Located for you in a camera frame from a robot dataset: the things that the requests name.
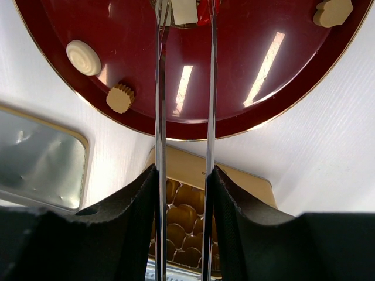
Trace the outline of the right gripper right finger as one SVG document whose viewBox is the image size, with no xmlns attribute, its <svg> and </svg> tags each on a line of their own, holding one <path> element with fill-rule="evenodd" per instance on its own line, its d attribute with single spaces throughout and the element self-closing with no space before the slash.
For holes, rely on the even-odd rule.
<svg viewBox="0 0 375 281">
<path fill-rule="evenodd" d="M 224 280 L 373 280 L 374 214 L 286 214 L 213 172 Z"/>
</svg>

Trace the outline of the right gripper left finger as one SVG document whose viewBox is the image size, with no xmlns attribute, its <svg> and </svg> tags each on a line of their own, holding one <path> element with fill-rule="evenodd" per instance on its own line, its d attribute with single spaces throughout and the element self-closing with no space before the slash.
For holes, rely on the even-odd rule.
<svg viewBox="0 0 375 281">
<path fill-rule="evenodd" d="M 154 165 L 76 214 L 1 208 L 2 280 L 144 280 L 154 220 Z"/>
</svg>

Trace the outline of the white cube chocolate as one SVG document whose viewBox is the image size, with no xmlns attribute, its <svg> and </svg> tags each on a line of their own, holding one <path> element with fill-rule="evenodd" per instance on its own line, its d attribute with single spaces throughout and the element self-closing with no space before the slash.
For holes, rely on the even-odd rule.
<svg viewBox="0 0 375 281">
<path fill-rule="evenodd" d="M 197 23 L 197 3 L 195 0 L 171 0 L 175 25 Z"/>
</svg>

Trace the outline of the silver square box lid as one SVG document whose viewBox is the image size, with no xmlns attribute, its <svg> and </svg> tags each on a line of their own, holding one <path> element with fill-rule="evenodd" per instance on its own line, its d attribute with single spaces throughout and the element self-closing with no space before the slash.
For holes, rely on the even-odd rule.
<svg viewBox="0 0 375 281">
<path fill-rule="evenodd" d="M 83 202 L 88 140 L 60 122 L 1 105 L 1 202 L 73 213 Z"/>
</svg>

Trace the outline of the metal tongs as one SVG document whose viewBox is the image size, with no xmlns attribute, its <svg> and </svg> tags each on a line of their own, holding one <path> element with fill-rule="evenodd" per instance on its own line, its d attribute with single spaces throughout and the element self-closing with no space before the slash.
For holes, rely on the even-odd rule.
<svg viewBox="0 0 375 281">
<path fill-rule="evenodd" d="M 214 143 L 216 139 L 217 98 L 217 26 L 216 1 L 208 2 L 211 24 L 209 114 L 207 123 L 206 174 L 204 187 L 203 242 L 201 279 L 212 279 L 212 222 L 213 222 L 213 171 Z M 156 280 L 167 279 L 166 243 L 166 86 L 165 60 L 169 27 L 166 25 L 171 1 L 155 5 L 156 66 L 155 66 L 155 164 L 158 173 L 158 199 L 155 205 L 155 266 Z"/>
</svg>

